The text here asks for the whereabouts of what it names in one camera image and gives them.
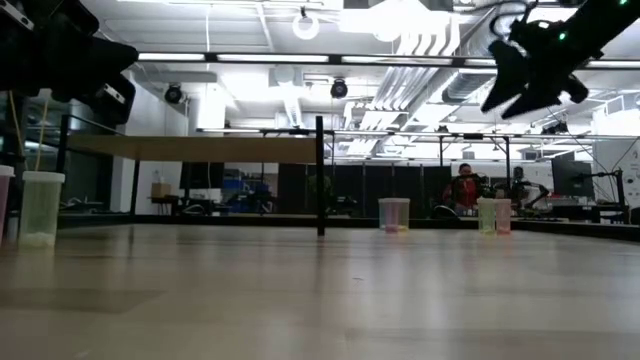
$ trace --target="person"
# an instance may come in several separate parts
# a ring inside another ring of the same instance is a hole
[[[445,189],[443,199],[445,204],[450,205],[456,214],[463,215],[478,204],[478,186],[472,177],[471,165],[461,164],[458,168],[458,174],[460,176],[453,179]]]

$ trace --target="fluorescent light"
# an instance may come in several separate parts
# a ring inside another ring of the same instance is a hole
[[[220,54],[220,62],[256,62],[256,63],[328,63],[327,55],[278,55],[278,54]]]
[[[387,136],[389,131],[359,131],[359,130],[336,130],[336,135],[377,135]]]
[[[465,60],[464,65],[493,68],[496,66],[496,62],[493,59],[467,59]]]
[[[401,158],[401,157],[375,157],[375,158],[371,158],[370,160],[373,160],[373,161],[407,161],[409,159]]]
[[[257,134],[260,132],[258,129],[198,129],[202,132],[208,133],[253,133]]]
[[[118,0],[118,2],[136,2],[150,4],[169,4],[169,5],[228,5],[228,6],[255,6],[256,4],[265,7],[300,7],[307,8],[323,8],[321,2],[316,1],[250,1],[250,0]]]
[[[204,54],[140,53],[138,61],[204,61]]]
[[[487,75],[497,75],[498,69],[460,69],[458,71],[460,74],[487,74]]]
[[[585,69],[640,70],[640,61],[633,60],[592,60]]]
[[[367,158],[364,156],[334,156],[333,158],[327,157],[326,159],[333,159],[337,161],[358,161],[366,160]]]
[[[422,65],[451,66],[450,58],[418,57],[418,56],[365,56],[347,55],[342,57],[343,64],[380,64],[380,65]]]
[[[433,133],[425,134],[425,133],[419,133],[419,132],[401,132],[401,133],[398,133],[398,135],[402,135],[402,136],[421,136],[421,137],[422,136],[431,136],[431,137],[434,136]]]

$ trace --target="ceiling light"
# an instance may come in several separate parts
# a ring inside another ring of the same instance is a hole
[[[585,69],[598,70],[640,70],[640,61],[633,60],[592,60]]]
[[[201,132],[207,133],[254,133],[260,132],[258,129],[198,129]]]
[[[408,159],[401,158],[401,157],[375,157],[375,158],[371,158],[369,160],[373,160],[373,161],[405,161],[405,160],[408,160]]]
[[[220,54],[219,62],[328,63],[327,55]]]
[[[204,61],[204,54],[140,53],[138,61]]]
[[[473,67],[494,68],[496,66],[496,62],[493,59],[476,58],[465,60],[464,65]]]
[[[498,69],[460,69],[460,74],[473,74],[473,75],[497,75]]]
[[[357,161],[366,160],[367,158],[364,156],[335,156],[332,159],[336,161]]]
[[[450,58],[436,56],[366,56],[349,55],[342,57],[342,63],[347,64],[380,64],[403,66],[451,66]]]
[[[300,28],[300,22],[303,19],[311,20],[311,25],[306,30],[303,30],[303,29]],[[318,18],[313,17],[313,16],[304,16],[303,17],[301,14],[298,14],[295,17],[295,19],[293,19],[293,24],[291,26],[292,26],[292,29],[293,29],[293,33],[298,38],[300,38],[302,40],[311,40],[311,39],[315,38],[316,36],[318,36],[318,32],[320,32],[320,22],[318,21]]]
[[[360,130],[336,130],[336,135],[373,135],[373,136],[387,136],[389,131],[360,131]]]
[[[401,34],[436,34],[451,18],[444,11],[431,11],[418,0],[385,0],[369,9],[345,9],[338,23],[341,32],[373,34],[383,42]]]
[[[251,1],[251,0],[118,0],[118,2],[137,2],[137,3],[152,3],[152,4],[168,4],[168,5],[229,5],[229,6],[251,6],[256,4],[264,5],[265,7],[298,7],[305,6],[307,8],[323,8],[322,2],[317,1]]]
[[[433,133],[419,133],[419,132],[401,132],[398,133],[396,135],[402,135],[402,136],[419,136],[419,137],[423,137],[423,136],[433,136]]]

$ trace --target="plastic cup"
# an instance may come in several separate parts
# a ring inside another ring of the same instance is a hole
[[[11,166],[0,165],[0,243],[4,234],[4,219],[7,213],[7,196],[9,195],[9,182],[14,177]]]
[[[478,229],[483,234],[495,234],[496,203],[494,199],[478,199]]]
[[[380,228],[391,233],[408,230],[410,202],[410,199],[379,199]]]
[[[52,248],[58,230],[60,191],[64,174],[25,171],[22,211],[20,213],[19,246]]]
[[[511,199],[496,199],[495,204],[498,234],[511,233]]]

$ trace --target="cable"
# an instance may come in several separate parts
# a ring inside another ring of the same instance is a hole
[[[629,151],[631,151],[631,149],[633,149],[633,146],[638,142],[638,140],[640,140],[640,136],[638,136],[635,140],[633,140],[631,145],[629,145],[629,148],[627,149],[627,151],[625,151],[624,154],[622,154],[622,156],[620,156],[620,159],[618,159],[618,161],[616,161],[616,163],[613,164],[613,167],[611,167],[611,172],[615,171],[616,166],[618,166],[618,164],[620,164],[620,161],[622,161],[622,159],[624,159],[624,157],[627,156]]]
[[[40,155],[42,154],[42,142],[44,141],[44,124],[45,120],[47,120],[47,111],[49,111],[49,98],[47,98],[44,103],[44,109],[42,111],[42,121],[40,122],[40,141],[38,142],[38,153],[36,155],[36,171],[40,169]]]
[[[16,113],[16,104],[13,101],[13,91],[9,91],[9,102],[11,103],[11,113],[13,114],[13,125],[16,127],[16,135],[18,136],[18,153],[20,157],[24,159],[24,169],[29,170],[29,164],[27,163],[27,157],[24,156],[24,144],[22,142],[22,132],[20,131],[20,124],[18,123],[18,115]]]
[[[500,13],[500,14],[497,14],[493,19],[491,19],[491,22],[489,23],[489,30],[496,37],[498,37],[500,39],[504,39],[504,38],[508,37],[508,34],[500,33],[500,32],[498,32],[496,30],[496,24],[500,20],[500,18],[507,17],[507,16],[521,16],[522,15],[523,18],[522,18],[521,21],[527,22],[527,18],[529,17],[529,14],[531,13],[531,11],[533,9],[535,9],[538,6],[538,2],[539,2],[539,0],[535,0],[535,1],[531,2],[531,3],[529,3],[529,2],[527,2],[525,0],[503,0],[503,1],[498,1],[498,2],[495,2],[495,3],[491,3],[491,4],[477,6],[477,7],[473,8],[473,9],[470,9],[470,10],[459,11],[458,13],[461,13],[461,14],[475,13],[475,12],[478,12],[478,11],[492,9],[492,8],[495,8],[495,7],[498,7],[498,6],[508,5],[508,4],[524,5],[524,10],[522,10],[522,11],[510,11],[510,12]]]
[[[498,23],[498,20],[500,20],[501,17],[507,17],[507,16],[520,16],[520,15],[527,15],[527,11],[511,11],[511,12],[506,12],[506,13],[502,13],[502,14],[498,14],[496,15],[493,19],[491,19],[491,22],[489,23],[489,30],[491,31],[491,33],[501,39],[504,39],[506,37],[508,37],[509,34],[507,33],[500,33],[496,30],[496,24]]]
[[[502,1],[497,1],[494,3],[490,3],[490,4],[485,4],[485,5],[480,5],[480,6],[476,6],[473,9],[469,9],[469,10],[462,10],[462,11],[457,11],[458,14],[470,14],[470,13],[474,13],[474,12],[478,12],[478,11],[482,11],[482,10],[487,10],[487,9],[492,9],[496,6],[502,6],[502,5],[507,5],[507,4],[522,4],[526,7],[529,6],[538,6],[538,1],[534,1],[533,3],[529,4],[529,2],[525,1],[525,0],[502,0]]]

